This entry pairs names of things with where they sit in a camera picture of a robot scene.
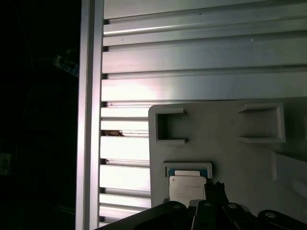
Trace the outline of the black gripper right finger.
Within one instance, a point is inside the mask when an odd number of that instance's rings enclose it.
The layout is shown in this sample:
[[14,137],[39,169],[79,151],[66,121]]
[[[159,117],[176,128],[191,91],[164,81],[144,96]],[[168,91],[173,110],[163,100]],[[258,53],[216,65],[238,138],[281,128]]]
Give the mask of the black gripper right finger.
[[253,215],[243,206],[230,203],[224,183],[217,182],[218,230],[306,230],[307,225],[274,210],[263,210]]

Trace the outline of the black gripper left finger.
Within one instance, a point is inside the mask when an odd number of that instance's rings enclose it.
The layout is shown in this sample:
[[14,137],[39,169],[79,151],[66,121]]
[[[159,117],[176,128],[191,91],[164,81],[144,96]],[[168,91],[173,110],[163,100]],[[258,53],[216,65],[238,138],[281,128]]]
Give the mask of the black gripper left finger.
[[178,201],[169,201],[110,223],[100,230],[214,230],[215,211],[213,183],[205,185],[206,199],[197,203],[195,213]]

